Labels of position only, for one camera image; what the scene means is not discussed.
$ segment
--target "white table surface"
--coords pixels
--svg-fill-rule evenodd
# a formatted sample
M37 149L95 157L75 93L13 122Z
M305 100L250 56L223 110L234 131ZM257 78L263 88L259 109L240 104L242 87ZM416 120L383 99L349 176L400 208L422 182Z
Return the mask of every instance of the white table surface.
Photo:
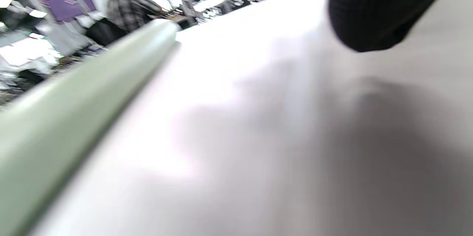
M344 47L326 0L178 39L31 235L473 233L473 0L383 52Z

